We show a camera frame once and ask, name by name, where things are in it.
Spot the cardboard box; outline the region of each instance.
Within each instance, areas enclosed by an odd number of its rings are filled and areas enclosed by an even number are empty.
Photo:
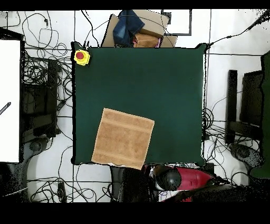
[[[149,10],[133,10],[140,19],[144,22],[144,27],[141,29],[140,33],[155,36],[157,38],[163,38],[160,48],[172,48],[175,45],[176,36],[163,36],[165,29],[168,24],[169,19],[159,13],[151,12]],[[103,38],[101,47],[103,48],[113,48],[113,29],[117,25],[119,19],[115,15],[111,15],[109,24],[107,26],[106,34]]]

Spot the red and black machine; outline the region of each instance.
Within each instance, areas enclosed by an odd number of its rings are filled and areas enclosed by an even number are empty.
[[[144,168],[145,174],[149,175],[150,185],[154,191],[192,191],[225,182],[225,180],[214,174],[214,170],[210,173],[210,171],[203,169],[165,165],[145,165]],[[177,198],[178,202],[192,201],[191,197],[179,199],[179,196],[177,196]]]

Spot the green table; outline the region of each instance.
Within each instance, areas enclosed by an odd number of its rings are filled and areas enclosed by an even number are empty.
[[[205,48],[89,48],[89,66],[73,61],[72,163],[91,163],[103,108],[110,108],[155,121],[146,163],[203,164]],[[72,58],[78,49],[72,42]]]

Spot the beige towel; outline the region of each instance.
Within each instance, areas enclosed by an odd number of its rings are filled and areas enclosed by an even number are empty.
[[[140,170],[153,127],[153,120],[104,108],[91,161]]]
[[[158,44],[158,38],[146,34],[135,34],[136,43],[134,48],[154,48]]]

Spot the black line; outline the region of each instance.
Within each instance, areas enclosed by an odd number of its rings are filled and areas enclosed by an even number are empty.
[[[27,182],[55,182],[55,180],[27,180]],[[66,183],[72,183],[77,181],[65,181]],[[78,181],[81,183],[111,183],[111,181]]]
[[[213,55],[229,55],[229,56],[256,56],[261,57],[263,54],[221,54],[221,53],[206,53],[206,54],[213,54]]]
[[[25,47],[28,50],[39,50],[40,48]],[[57,48],[43,48],[42,50],[52,50],[52,51],[72,51],[72,49],[57,49]]]
[[[8,12],[6,13],[6,29],[8,30]]]
[[[68,117],[68,118],[72,118],[72,117],[69,117],[69,116],[57,116],[57,117]]]
[[[72,203],[74,199],[74,164],[72,164]]]
[[[192,30],[192,10],[189,10],[189,35],[191,36],[191,30]]]
[[[75,41],[75,26],[76,26],[76,10],[74,10],[74,41]]]
[[[211,21],[212,21],[212,9],[210,9],[210,25],[209,25],[209,41],[208,44],[210,44],[210,40],[211,40]],[[210,57],[210,53],[207,55],[207,72],[206,72],[206,93],[205,93],[205,107],[207,107],[207,79],[208,79],[208,71],[209,71],[209,57]]]

